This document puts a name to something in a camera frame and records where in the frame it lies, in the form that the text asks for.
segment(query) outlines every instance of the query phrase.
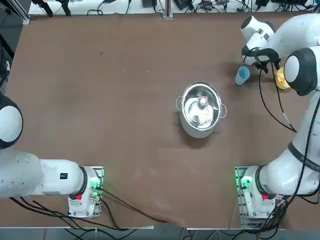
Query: pot handle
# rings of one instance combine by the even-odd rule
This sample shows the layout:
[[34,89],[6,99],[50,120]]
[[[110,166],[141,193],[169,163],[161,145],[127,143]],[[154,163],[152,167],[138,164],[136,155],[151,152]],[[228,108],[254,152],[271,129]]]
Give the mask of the pot handle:
[[178,100],[181,99],[181,103],[182,103],[182,96],[178,96],[175,100],[175,107],[176,109],[178,109],[179,111],[181,111],[181,108],[178,107]]
[[224,107],[225,114],[224,114],[223,116],[221,116],[220,118],[221,118],[221,119],[224,119],[224,118],[227,116],[227,112],[228,112],[228,111],[227,111],[227,107],[226,107],[226,105],[224,105],[224,104],[222,104],[222,103],[221,103],[221,106],[223,106],[223,107]]

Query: white robotic arm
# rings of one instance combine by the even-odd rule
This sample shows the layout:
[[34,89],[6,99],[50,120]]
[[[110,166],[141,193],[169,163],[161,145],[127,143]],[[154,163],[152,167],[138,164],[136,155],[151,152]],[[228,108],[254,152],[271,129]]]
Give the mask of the white robotic arm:
[[320,14],[294,16],[281,25],[274,35],[272,24],[257,21],[253,16],[244,20],[241,32],[246,41],[242,59],[248,65],[276,63],[292,52],[319,44]]
[[[253,17],[247,18],[241,26],[242,32],[255,21]],[[262,27],[264,29],[254,32],[243,47],[244,62],[266,70],[267,63],[279,63],[281,58],[289,56],[284,65],[285,79],[300,96],[309,95],[310,102],[287,149],[267,165],[250,166],[242,178],[249,217],[260,219],[268,218],[272,212],[276,194],[292,195],[297,189],[311,120],[320,98],[320,14],[295,16],[271,35],[269,26]],[[306,167],[297,192],[299,195],[312,193],[319,186],[319,138],[318,112],[311,130]]]
[[18,106],[0,93],[0,198],[68,195],[69,215],[101,214],[103,167],[79,166],[64,159],[39,159],[11,149],[23,130]]

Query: blue cup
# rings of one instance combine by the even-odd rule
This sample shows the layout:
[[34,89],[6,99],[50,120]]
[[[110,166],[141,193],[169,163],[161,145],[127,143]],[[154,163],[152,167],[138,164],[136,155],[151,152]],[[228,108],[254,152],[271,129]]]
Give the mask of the blue cup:
[[241,66],[235,76],[235,84],[242,85],[250,77],[249,68]]

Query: black cable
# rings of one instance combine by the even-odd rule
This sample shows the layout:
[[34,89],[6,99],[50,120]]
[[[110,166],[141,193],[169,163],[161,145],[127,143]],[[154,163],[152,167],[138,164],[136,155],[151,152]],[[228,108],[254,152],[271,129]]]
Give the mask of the black cable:
[[55,13],[53,14],[53,16],[62,8],[62,4],[61,6],[59,7],[59,9],[57,11],[55,11]]
[[241,230],[240,232],[238,232],[233,238],[232,240],[235,240],[239,235],[244,234],[245,230]]
[[[279,89],[278,89],[278,87],[277,87],[277,81],[276,81],[276,76],[275,76],[275,70],[274,70],[274,65],[273,65],[273,63],[271,63],[271,69],[272,69],[272,76],[273,76],[274,86],[275,86],[275,89],[276,89],[276,94],[278,95],[279,105],[280,105],[280,108],[281,108],[281,111],[282,111],[284,117],[285,117],[286,120],[288,121],[288,118],[287,118],[287,116],[286,116],[286,114],[285,114],[284,108],[282,107],[282,103],[281,103],[281,99],[280,99],[280,94],[279,94]],[[294,128],[294,126],[291,125],[291,123],[290,123],[289,121],[288,121],[288,124],[289,124],[289,126],[292,128],[292,131],[293,131],[294,133],[296,133],[297,130]]]
[[310,200],[308,200],[308,199],[306,199],[306,198],[304,198],[303,196],[298,196],[299,198],[301,198],[301,199],[303,199],[303,200],[305,200],[306,202],[308,202],[308,203],[310,203],[310,204],[319,204],[317,201],[310,201]]
[[69,231],[68,229],[65,228],[64,230],[66,230],[68,233],[70,233],[71,235],[73,235],[74,237],[76,237],[76,240],[77,240],[77,239],[84,240],[83,238],[81,238],[81,236],[75,235],[73,232]]
[[[14,200],[15,203],[20,203],[20,202],[18,202],[18,201],[17,201],[16,199],[14,199],[14,198],[10,198],[10,199],[11,199],[11,200]],[[67,223],[67,224],[68,224],[71,228],[73,228],[73,229],[78,229],[78,230],[83,230],[83,231],[85,231],[82,235],[77,236],[77,235],[73,234],[72,232],[68,231],[67,229],[65,229],[67,232],[69,232],[69,233],[72,234],[73,236],[77,237],[77,239],[83,240],[81,237],[82,237],[84,234],[86,234],[87,232],[91,232],[91,231],[94,231],[94,230],[95,230],[95,229],[86,230],[86,229],[80,227],[73,219],[70,219],[74,224],[77,225],[77,227],[79,227],[79,228],[75,228],[74,226],[72,226],[70,223],[68,223],[67,221],[65,221],[65,220],[63,219],[64,217],[66,217],[66,218],[68,218],[68,219],[70,218],[70,217],[64,215],[63,213],[58,212],[58,211],[52,211],[52,210],[50,210],[50,209],[42,206],[40,203],[38,203],[38,202],[36,202],[36,201],[33,201],[33,202],[36,203],[36,204],[38,204],[40,207],[37,207],[37,206],[34,206],[34,205],[28,203],[23,197],[21,197],[20,199],[21,199],[25,204],[27,204],[28,206],[30,206],[30,207],[32,207],[32,208],[35,208],[35,209],[39,209],[39,210],[43,210],[43,211],[47,211],[47,212],[52,213],[54,216],[56,216],[57,218],[63,220],[65,223]],[[122,239],[128,237],[129,235],[133,234],[136,230],[137,230],[137,229],[133,230],[132,232],[126,234],[125,236],[123,236],[123,237],[121,237],[121,238],[119,238],[119,239],[116,239],[113,235],[111,235],[110,233],[108,233],[108,232],[106,232],[106,231],[104,231],[104,230],[98,229],[97,231],[98,231],[98,232],[102,232],[102,233],[108,235],[110,238],[112,238],[112,240],[122,240]]]
[[[28,203],[23,197],[20,197],[20,199],[21,199],[26,205],[28,205],[28,206],[30,206],[30,207],[32,207],[32,208],[40,209],[40,210],[46,210],[46,211],[54,214],[54,215],[57,216],[59,219],[61,219],[62,221],[64,221],[66,224],[68,224],[72,229],[81,229],[81,227],[80,227],[77,223],[75,223],[73,220],[72,220],[72,221],[73,221],[79,228],[75,228],[75,227],[72,226],[68,221],[64,220],[62,217],[59,217],[56,213],[54,213],[53,211],[51,211],[51,210],[47,209],[46,207],[42,206],[40,203],[37,203],[37,204],[39,204],[41,207],[37,207],[37,206],[34,206],[34,205]],[[80,240],[83,240],[81,237],[84,235],[84,233],[87,232],[87,230],[85,230],[85,229],[82,228],[82,230],[84,230],[84,233],[83,233],[81,236],[77,236],[77,235],[75,235],[74,233],[72,233],[71,231],[69,231],[68,229],[65,228],[65,230],[66,230],[68,233],[70,233],[71,235],[73,235],[74,237],[76,237],[76,239],[80,239]]]
[[108,213],[109,213],[109,216],[110,216],[110,219],[111,219],[111,222],[113,224],[113,226],[116,228],[116,229],[120,229],[120,227],[116,224],[116,221],[114,219],[114,216],[112,215],[111,213],[111,209],[109,207],[109,205],[107,204],[107,202],[103,199],[101,199],[101,202],[103,203],[103,205],[106,207]]
[[104,12],[103,12],[102,10],[100,10],[99,8],[100,8],[101,5],[104,4],[104,3],[105,3],[105,1],[102,1],[102,2],[99,4],[99,6],[98,6],[97,9],[89,9],[89,10],[86,12],[86,15],[88,16],[90,12],[97,12],[97,14],[98,14],[99,16],[102,16],[102,15],[104,14]]
[[197,13],[197,10],[199,9],[200,7],[200,3],[198,3],[197,5],[195,5],[195,10],[193,11],[194,14]]
[[160,6],[161,6],[162,11],[165,12],[165,9],[164,9],[164,6],[162,5],[161,0],[159,0],[159,3],[160,3]]
[[305,9],[300,9],[300,8],[298,8],[296,4],[294,4],[294,6],[295,6],[295,8],[298,9],[298,11],[300,11],[300,12],[305,11]]
[[[30,208],[28,206],[25,206],[21,202],[19,202],[18,200],[14,199],[13,197],[10,197],[10,199],[13,202],[15,202],[16,204],[18,204],[20,207],[22,207],[24,209],[27,209],[27,210],[29,210],[31,212],[42,214],[42,215],[45,215],[45,216],[48,216],[48,217],[58,218],[57,216],[55,216],[53,214],[49,214],[49,213],[42,212],[42,211],[39,211],[39,210],[35,210],[35,209],[32,209],[32,208]],[[104,228],[107,228],[107,229],[111,229],[111,230],[126,231],[126,229],[124,229],[124,230],[115,229],[113,227],[110,227],[110,226],[107,226],[107,225],[104,225],[104,224],[101,224],[101,223],[98,223],[98,222],[90,221],[90,220],[87,220],[87,219],[84,219],[84,218],[79,218],[79,217],[74,217],[74,216],[67,216],[67,215],[64,215],[63,213],[60,213],[60,214],[61,214],[62,218],[75,219],[75,220],[78,220],[78,221],[82,221],[82,222],[86,222],[86,223],[89,223],[89,224],[101,226],[101,227],[104,227]]]
[[96,229],[89,229],[89,230],[87,230],[87,231],[85,231],[84,233],[82,233],[80,236],[77,236],[77,238],[75,239],[75,240],[78,240],[78,239],[82,239],[81,237],[83,237],[85,234],[87,234],[87,233],[89,233],[89,232],[93,232],[93,231],[95,231]]
[[300,177],[296,186],[296,189],[294,191],[294,194],[292,195],[292,198],[290,199],[290,201],[288,202],[288,206],[293,202],[293,200],[295,199],[298,191],[299,191],[299,187],[301,185],[301,181],[302,181],[302,177],[304,175],[304,171],[305,171],[305,166],[306,166],[306,162],[307,162],[307,155],[308,155],[308,150],[309,150],[309,144],[310,144],[310,139],[311,139],[311,132],[314,126],[314,122],[318,113],[318,109],[319,109],[319,105],[320,105],[320,97],[318,99],[318,102],[316,103],[314,112],[313,112],[313,116],[310,122],[310,127],[309,127],[309,132],[307,135],[307,139],[306,139],[306,145],[305,145],[305,152],[304,152],[304,156],[303,156],[303,163],[302,163],[302,168],[301,168],[301,173],[300,173]]
[[224,2],[222,0],[220,0],[222,6],[223,6],[223,9],[225,12],[227,12],[227,5],[224,4]]
[[122,236],[122,237],[120,237],[120,238],[118,238],[117,240],[122,240],[122,239],[124,239],[124,238],[126,238],[126,237],[128,237],[128,236],[130,236],[131,234],[133,234],[135,231],[137,231],[138,229],[135,229],[135,230],[133,230],[133,231],[131,231],[131,232],[129,232],[127,235],[124,235],[124,236]]
[[219,231],[222,232],[223,234],[227,235],[227,236],[235,236],[235,235],[237,235],[237,234],[229,234],[229,233],[226,233],[226,232],[224,232],[222,230],[219,230]]
[[111,235],[110,233],[108,233],[107,231],[103,231],[103,230],[101,230],[101,229],[97,229],[97,231],[108,235],[110,238],[112,238],[112,240],[117,240],[114,236],[112,236],[112,235]]
[[187,7],[187,9],[186,9],[185,12],[184,12],[185,14],[188,12],[188,10],[191,10],[191,11],[192,11],[192,10],[193,10],[193,11],[195,10],[194,1],[195,1],[195,0],[193,0],[193,1],[189,4],[189,7]]
[[276,235],[276,233],[278,232],[278,229],[279,229],[279,224],[276,226],[275,231],[271,236],[269,236],[269,237],[260,237],[260,239],[263,239],[263,240],[272,239]]
[[260,91],[260,97],[261,97],[261,100],[262,100],[262,103],[264,105],[264,108],[267,110],[267,112],[271,115],[271,117],[273,117],[274,120],[276,120],[279,124],[281,124],[283,127],[285,127],[286,129],[289,129],[290,131],[293,131],[293,129],[291,129],[289,126],[285,125],[284,123],[282,123],[281,121],[279,121],[268,109],[266,103],[265,103],[265,100],[264,100],[264,97],[262,95],[262,91],[261,91],[261,73],[262,73],[262,69],[260,69],[260,73],[259,73],[259,91]]
[[112,194],[111,192],[109,192],[109,191],[107,191],[107,190],[104,190],[104,189],[101,188],[101,187],[96,187],[95,189],[105,192],[106,194],[112,196],[113,198],[117,199],[117,200],[120,201],[121,203],[127,205],[127,206],[128,206],[129,208],[131,208],[132,210],[140,213],[141,215],[143,215],[143,216],[145,216],[145,217],[147,217],[147,218],[149,218],[149,219],[151,219],[151,220],[153,220],[153,221],[156,221],[156,222],[159,222],[159,223],[166,223],[166,221],[160,220],[160,219],[158,219],[158,218],[155,218],[155,217],[153,217],[153,216],[150,216],[150,215],[144,213],[143,211],[141,211],[141,210],[139,210],[138,208],[130,205],[129,203],[126,203],[125,201],[121,200],[119,197],[115,196],[114,194]]
[[217,11],[218,11],[218,13],[221,13],[221,12],[219,11],[219,9],[218,9],[218,8],[216,8],[215,6],[212,6],[212,8],[213,8],[213,9],[215,9],[215,10],[217,10]]
[[280,6],[275,10],[275,12],[277,12],[283,6],[283,4],[284,4],[284,1],[280,3]]
[[205,4],[202,4],[202,8],[205,10],[206,13],[208,13],[208,10],[206,8],[206,5]]
[[74,226],[72,226],[68,221],[66,221],[66,220],[64,220],[63,219],[63,213],[60,213],[60,212],[56,212],[56,211],[51,211],[51,210],[49,210],[48,208],[46,208],[46,207],[44,207],[44,206],[42,206],[40,203],[38,203],[38,202],[36,202],[36,201],[33,201],[35,204],[38,204],[40,207],[37,207],[37,206],[35,206],[35,205],[32,205],[31,203],[29,203],[29,202],[27,202],[23,197],[20,197],[20,199],[26,204],[26,205],[28,205],[29,207],[31,207],[31,208],[34,208],[34,209],[38,209],[38,210],[45,210],[45,211],[47,211],[47,212],[50,212],[51,214],[53,214],[53,215],[55,215],[55,216],[57,216],[58,218],[60,218],[62,221],[64,221],[66,224],[68,224],[71,228],[73,228],[73,229],[82,229],[82,230],[84,230],[83,228],[81,228],[73,219],[71,219],[72,220],[72,222],[78,227],[78,228],[76,228],[76,227],[74,227]]
[[244,2],[244,1],[239,1],[239,0],[233,0],[233,1],[236,1],[238,3],[241,3],[242,6],[245,6],[246,9],[248,9],[249,12],[252,12],[252,9]]
[[128,0],[128,7],[126,8],[125,14],[127,14],[128,11],[129,11],[129,7],[130,7],[130,4],[131,4],[131,1],[132,1],[132,0]]
[[300,196],[300,197],[312,197],[312,196],[316,195],[319,191],[320,191],[320,180],[319,180],[319,184],[318,184],[318,187],[316,188],[316,190],[314,190],[313,192],[311,192],[309,194],[300,194],[298,196]]

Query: metal frame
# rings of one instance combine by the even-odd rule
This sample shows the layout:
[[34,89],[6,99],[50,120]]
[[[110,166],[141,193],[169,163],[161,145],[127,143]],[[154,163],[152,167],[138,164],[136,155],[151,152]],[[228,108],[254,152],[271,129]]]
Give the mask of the metal frame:
[[164,13],[162,14],[163,19],[173,19],[173,13],[171,10],[171,0],[165,0],[165,9]]
[[[238,196],[238,205],[239,205],[239,214],[241,219],[241,227],[243,229],[248,230],[259,230],[261,226],[265,223],[266,219],[252,219],[249,218],[247,204],[245,200],[245,196],[243,194],[243,190],[241,188],[241,178],[245,175],[245,172],[249,166],[235,166],[234,173],[235,173],[235,182],[236,182],[236,190]],[[280,202],[280,198],[276,198],[276,205]]]
[[1,0],[1,2],[4,5],[9,4],[10,7],[13,9],[13,11],[22,18],[23,25],[29,25],[30,24],[30,16],[28,15],[28,12],[24,9],[24,7],[20,4],[18,0]]

